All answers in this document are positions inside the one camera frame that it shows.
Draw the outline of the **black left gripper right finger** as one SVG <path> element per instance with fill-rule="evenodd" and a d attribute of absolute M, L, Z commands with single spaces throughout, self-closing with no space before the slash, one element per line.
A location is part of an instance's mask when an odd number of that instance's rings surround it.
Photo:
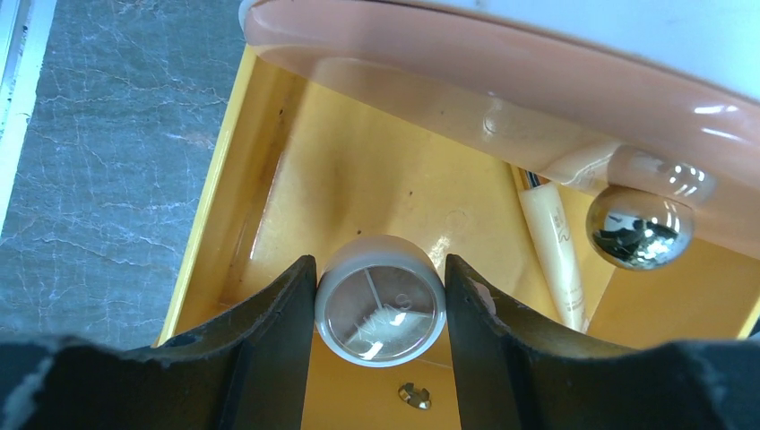
<path fill-rule="evenodd" d="M 628 348 L 555 322 L 445 260 L 446 313 L 464 429 L 623 429 L 611 363 Z"/>

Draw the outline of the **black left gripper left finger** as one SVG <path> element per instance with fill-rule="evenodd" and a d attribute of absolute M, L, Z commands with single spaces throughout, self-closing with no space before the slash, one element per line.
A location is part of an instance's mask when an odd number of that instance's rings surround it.
<path fill-rule="evenodd" d="M 298 429 L 315 305 L 315 258 L 157 348 L 141 348 L 121 429 Z"/>

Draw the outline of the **small round pink jar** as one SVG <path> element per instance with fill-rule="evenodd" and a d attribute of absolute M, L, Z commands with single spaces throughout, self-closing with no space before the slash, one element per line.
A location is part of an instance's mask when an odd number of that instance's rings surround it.
<path fill-rule="evenodd" d="M 445 322 L 445 287 L 434 264 L 398 236 L 348 242 L 317 283 L 315 329 L 333 353 L 355 365 L 408 363 L 436 343 Z"/>

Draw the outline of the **wooden handle makeup brush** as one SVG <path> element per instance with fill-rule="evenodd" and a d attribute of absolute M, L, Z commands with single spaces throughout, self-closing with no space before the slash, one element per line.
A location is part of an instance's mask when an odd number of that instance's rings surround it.
<path fill-rule="evenodd" d="M 518 169 L 519 192 L 531 239 L 561 323 L 587 332 L 581 272 L 564 206 L 557 187 L 527 170 Z"/>

